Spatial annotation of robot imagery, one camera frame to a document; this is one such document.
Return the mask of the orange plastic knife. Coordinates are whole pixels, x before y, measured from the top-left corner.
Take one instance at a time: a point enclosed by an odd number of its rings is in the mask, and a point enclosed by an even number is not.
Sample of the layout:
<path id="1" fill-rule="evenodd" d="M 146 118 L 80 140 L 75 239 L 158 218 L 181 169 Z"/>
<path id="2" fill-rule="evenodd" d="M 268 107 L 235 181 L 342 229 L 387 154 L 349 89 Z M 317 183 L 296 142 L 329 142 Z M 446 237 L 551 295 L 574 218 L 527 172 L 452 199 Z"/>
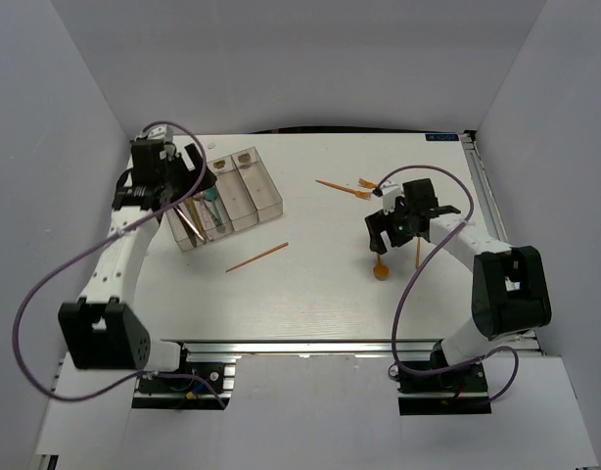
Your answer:
<path id="1" fill-rule="evenodd" d="M 199 218 L 198 218 L 198 212 L 196 210 L 196 207 L 194 205 L 194 200 L 192 198 L 188 198 L 186 200 L 186 207 L 194 221 L 194 224 L 196 226 L 199 226 Z"/>

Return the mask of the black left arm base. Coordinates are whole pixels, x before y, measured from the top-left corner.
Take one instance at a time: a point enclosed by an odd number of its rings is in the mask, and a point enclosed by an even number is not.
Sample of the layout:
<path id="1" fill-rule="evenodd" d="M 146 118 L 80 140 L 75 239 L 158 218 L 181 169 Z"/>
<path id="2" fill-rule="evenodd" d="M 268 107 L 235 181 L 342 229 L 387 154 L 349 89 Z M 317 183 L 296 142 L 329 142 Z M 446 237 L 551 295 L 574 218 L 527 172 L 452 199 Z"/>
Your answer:
<path id="1" fill-rule="evenodd" d="M 196 375 L 206 381 L 206 385 L 191 378 L 143 378 L 136 382 L 131 407 L 149 410 L 222 410 L 215 396 L 227 404 L 234 387 L 234 362 L 187 362 L 180 369 L 182 373 Z"/>

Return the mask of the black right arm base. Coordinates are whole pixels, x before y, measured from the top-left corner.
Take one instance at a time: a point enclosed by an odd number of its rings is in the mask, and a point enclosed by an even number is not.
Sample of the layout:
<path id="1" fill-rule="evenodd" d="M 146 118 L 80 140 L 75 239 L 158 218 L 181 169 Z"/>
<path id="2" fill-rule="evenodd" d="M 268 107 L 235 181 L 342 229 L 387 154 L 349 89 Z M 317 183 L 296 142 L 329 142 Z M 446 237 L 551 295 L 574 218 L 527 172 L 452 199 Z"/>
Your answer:
<path id="1" fill-rule="evenodd" d="M 433 376 L 405 373 L 393 364 L 388 376 L 397 383 L 400 416 L 491 414 L 488 384 L 479 363 Z"/>

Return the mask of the teal plastic spoon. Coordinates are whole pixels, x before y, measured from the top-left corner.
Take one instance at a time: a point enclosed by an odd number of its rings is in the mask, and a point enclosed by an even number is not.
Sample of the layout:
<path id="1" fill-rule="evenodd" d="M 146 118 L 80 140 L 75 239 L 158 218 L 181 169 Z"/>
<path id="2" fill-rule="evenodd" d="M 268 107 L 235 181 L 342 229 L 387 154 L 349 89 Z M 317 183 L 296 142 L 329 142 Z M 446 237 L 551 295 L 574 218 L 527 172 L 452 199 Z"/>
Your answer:
<path id="1" fill-rule="evenodd" d="M 217 190 L 214 187 L 211 187 L 206 190 L 205 200 L 206 200 L 206 204 L 208 204 L 209 214 L 210 214 L 211 218 L 213 219 L 214 224 L 216 226 L 216 231 L 218 233 L 223 233 L 225 231 L 225 227 L 223 226 L 222 218 L 221 218 L 220 212 L 218 210 L 218 207 L 216 205 Z"/>

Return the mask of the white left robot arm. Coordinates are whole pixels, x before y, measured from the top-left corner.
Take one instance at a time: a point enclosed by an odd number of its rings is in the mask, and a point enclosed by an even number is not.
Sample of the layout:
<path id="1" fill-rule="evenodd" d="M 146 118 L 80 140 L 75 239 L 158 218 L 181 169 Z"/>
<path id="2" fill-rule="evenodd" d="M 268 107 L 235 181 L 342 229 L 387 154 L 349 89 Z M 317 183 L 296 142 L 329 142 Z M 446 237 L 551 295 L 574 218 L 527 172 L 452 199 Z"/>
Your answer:
<path id="1" fill-rule="evenodd" d="M 132 166 L 116 183 L 110 243 L 103 249 L 78 299 L 60 307 L 59 323 L 76 368 L 160 372 L 174 391 L 188 388 L 194 366 L 175 342 L 155 340 L 136 315 L 136 284 L 165 211 L 213 186 L 203 149 L 177 150 L 166 138 L 140 138 L 130 148 Z"/>

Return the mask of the orange plastic spoon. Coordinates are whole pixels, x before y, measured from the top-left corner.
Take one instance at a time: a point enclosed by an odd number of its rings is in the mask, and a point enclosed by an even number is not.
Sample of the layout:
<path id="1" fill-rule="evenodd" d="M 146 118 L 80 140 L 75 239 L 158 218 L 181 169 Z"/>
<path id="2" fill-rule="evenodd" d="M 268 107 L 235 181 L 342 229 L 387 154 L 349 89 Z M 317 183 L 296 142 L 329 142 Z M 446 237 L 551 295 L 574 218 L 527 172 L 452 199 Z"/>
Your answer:
<path id="1" fill-rule="evenodd" d="M 379 254 L 375 255 L 375 264 L 373 266 L 373 275 L 379 281 L 385 281 L 389 278 L 390 270 L 388 267 L 383 264 L 381 260 L 381 256 Z"/>

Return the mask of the silver metal spoon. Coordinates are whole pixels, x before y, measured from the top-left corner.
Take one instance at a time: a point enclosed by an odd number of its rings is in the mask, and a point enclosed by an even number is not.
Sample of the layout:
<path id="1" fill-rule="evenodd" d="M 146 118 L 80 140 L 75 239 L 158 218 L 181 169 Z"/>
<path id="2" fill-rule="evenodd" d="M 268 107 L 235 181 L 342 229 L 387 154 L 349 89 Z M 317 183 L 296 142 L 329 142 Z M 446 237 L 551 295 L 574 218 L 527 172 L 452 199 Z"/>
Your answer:
<path id="1" fill-rule="evenodd" d="M 207 231 L 208 223 L 209 223 L 207 202 L 205 201 L 205 198 L 202 194 L 194 195 L 193 200 L 194 200 L 194 205 L 196 207 L 196 210 L 198 212 L 198 217 L 199 217 L 200 223 L 201 223 L 203 229 L 205 231 Z"/>

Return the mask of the iridescent ornate metal spoon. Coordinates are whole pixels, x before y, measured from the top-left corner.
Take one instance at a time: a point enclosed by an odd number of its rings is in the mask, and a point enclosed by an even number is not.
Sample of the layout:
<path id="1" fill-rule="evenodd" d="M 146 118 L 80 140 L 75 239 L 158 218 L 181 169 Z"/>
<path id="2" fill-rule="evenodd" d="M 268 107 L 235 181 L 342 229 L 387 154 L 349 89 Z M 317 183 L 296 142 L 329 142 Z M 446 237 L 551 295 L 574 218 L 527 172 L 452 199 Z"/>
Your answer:
<path id="1" fill-rule="evenodd" d="M 205 230 L 215 232 L 219 228 L 219 219 L 215 215 L 211 203 L 203 195 L 197 195 L 195 204 Z"/>

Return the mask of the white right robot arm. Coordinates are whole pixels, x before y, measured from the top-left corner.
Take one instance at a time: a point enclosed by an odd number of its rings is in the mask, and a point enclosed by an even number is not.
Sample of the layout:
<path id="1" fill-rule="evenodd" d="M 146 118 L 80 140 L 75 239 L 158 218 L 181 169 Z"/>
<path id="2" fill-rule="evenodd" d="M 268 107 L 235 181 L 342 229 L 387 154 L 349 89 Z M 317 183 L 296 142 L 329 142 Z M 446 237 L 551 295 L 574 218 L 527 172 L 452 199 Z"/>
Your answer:
<path id="1" fill-rule="evenodd" d="M 441 205 L 430 179 L 400 187 L 376 186 L 382 208 L 365 218 L 371 252 L 381 256 L 416 238 L 446 251 L 472 274 L 471 316 L 438 341 L 430 356 L 429 376 L 449 391 L 465 377 L 464 367 L 487 357 L 512 335 L 544 327 L 552 307 L 539 251 L 513 247 L 473 224 L 468 213 Z"/>

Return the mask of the dark iridescent metal knife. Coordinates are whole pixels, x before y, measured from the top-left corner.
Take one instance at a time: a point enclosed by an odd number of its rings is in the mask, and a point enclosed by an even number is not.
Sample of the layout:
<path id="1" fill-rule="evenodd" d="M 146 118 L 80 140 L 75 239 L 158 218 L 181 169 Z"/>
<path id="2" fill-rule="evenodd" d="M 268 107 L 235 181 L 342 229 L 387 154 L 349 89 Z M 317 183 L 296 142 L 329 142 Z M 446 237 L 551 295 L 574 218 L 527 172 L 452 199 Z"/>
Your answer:
<path id="1" fill-rule="evenodd" d="M 201 242 L 206 240 L 188 215 L 186 215 L 180 208 L 175 208 L 174 211 L 181 220 L 182 224 L 185 226 L 186 231 L 190 232 L 192 236 L 196 237 Z"/>

